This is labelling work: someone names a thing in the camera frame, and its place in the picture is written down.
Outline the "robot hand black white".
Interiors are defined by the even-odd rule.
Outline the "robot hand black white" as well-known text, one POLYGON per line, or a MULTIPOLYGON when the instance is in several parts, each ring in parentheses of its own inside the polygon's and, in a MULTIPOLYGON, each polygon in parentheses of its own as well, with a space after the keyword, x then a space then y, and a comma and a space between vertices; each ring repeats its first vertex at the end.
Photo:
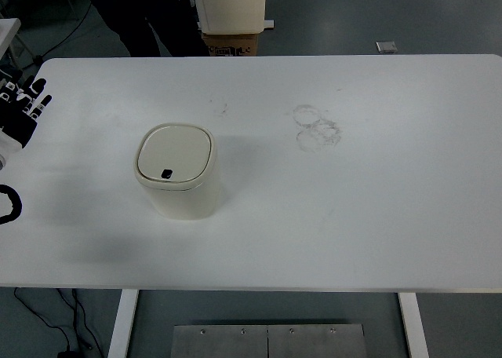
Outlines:
POLYGON ((38 119, 52 100, 41 98, 46 79, 29 76, 18 86, 14 81, 1 81, 1 169, 9 157, 25 148, 38 125, 38 119))

